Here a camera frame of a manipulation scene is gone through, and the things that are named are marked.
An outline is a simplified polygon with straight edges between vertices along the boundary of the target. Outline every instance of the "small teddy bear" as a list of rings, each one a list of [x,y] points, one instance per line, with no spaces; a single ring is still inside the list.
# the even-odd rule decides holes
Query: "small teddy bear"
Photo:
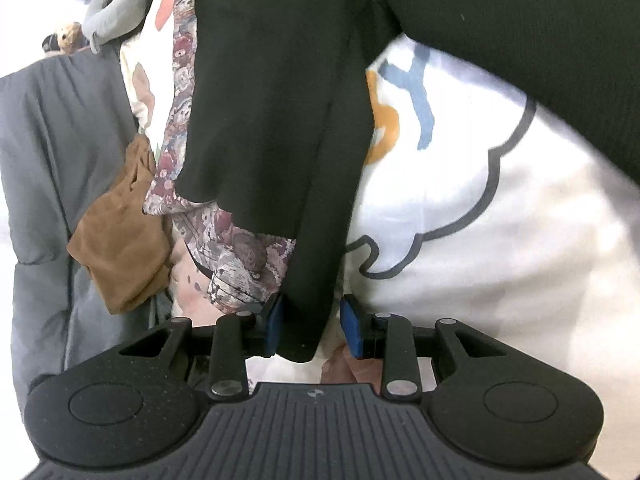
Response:
[[[42,42],[42,49],[48,54],[73,54],[89,45],[82,34],[82,25],[78,22],[66,23]]]

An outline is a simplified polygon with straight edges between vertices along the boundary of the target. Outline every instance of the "round pad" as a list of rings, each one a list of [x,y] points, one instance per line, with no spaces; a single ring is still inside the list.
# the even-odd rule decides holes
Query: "round pad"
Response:
[[[108,426],[129,420],[142,408],[143,397],[133,386],[117,383],[91,384],[71,397],[69,410],[78,420]]]
[[[484,405],[508,422],[540,422],[554,414],[558,400],[542,386],[515,381],[489,388],[484,394]]]

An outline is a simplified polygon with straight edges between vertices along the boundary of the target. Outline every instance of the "brown fabric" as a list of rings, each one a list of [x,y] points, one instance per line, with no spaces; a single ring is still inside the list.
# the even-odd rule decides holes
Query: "brown fabric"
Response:
[[[91,204],[67,245],[111,314],[134,309],[169,283],[170,219],[142,212],[155,172],[149,140],[137,136],[110,190]]]
[[[382,359],[356,359],[344,344],[322,365],[321,384],[369,383],[380,394],[381,382]]]

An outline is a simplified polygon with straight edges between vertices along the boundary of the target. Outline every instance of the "stuffed toy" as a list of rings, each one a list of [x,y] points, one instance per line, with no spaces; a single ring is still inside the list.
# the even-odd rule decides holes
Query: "stuffed toy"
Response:
[[[151,0],[91,0],[82,32],[96,54],[100,46],[134,30],[145,19]]]
[[[82,25],[78,22],[65,23],[59,26],[55,33],[47,36],[42,42],[45,53],[73,54],[89,45],[82,34]]]

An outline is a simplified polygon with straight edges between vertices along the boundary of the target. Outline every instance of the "floral patterned fabric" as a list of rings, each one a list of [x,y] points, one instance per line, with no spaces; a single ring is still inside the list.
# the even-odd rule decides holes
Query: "floral patterned fabric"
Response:
[[[185,212],[200,206],[180,197],[174,187],[184,163],[197,47],[195,0],[175,0],[174,102],[164,130],[156,175],[145,197],[144,211],[148,214]]]
[[[193,258],[213,272],[207,295],[216,308],[234,312],[279,290],[295,240],[236,227],[214,203],[173,218]]]
[[[185,305],[187,300],[201,303],[206,298],[226,313],[242,308],[246,303],[266,301],[279,290],[295,241],[238,228],[233,225],[231,213],[220,209],[215,202],[197,204],[175,192],[174,181],[184,163],[194,88],[198,43],[194,4],[195,0],[174,1],[174,100],[144,210],[152,215],[172,215],[174,227],[193,259],[212,272],[212,279],[203,290],[203,275],[191,269],[186,277],[187,286],[179,288],[183,291],[179,294],[182,298],[178,298],[179,306],[189,310]],[[193,287],[200,289],[195,290],[195,295],[190,287],[192,281]]]

